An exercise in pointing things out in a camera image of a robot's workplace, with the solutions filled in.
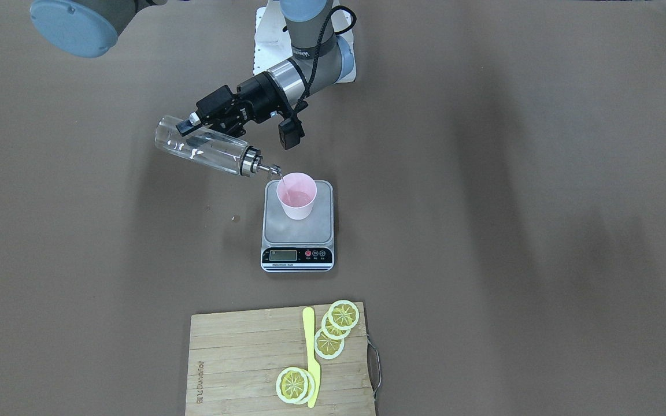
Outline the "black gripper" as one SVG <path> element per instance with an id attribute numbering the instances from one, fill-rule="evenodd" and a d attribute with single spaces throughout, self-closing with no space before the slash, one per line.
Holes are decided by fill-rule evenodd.
<path id="1" fill-rule="evenodd" d="M 189 135 L 201 127 L 239 139 L 246 134 L 244 124 L 260 124 L 274 114 L 293 115 L 286 93 L 270 72 L 262 72 L 238 84 L 237 90 L 217 88 L 196 103 L 196 110 L 175 126 L 180 135 Z"/>

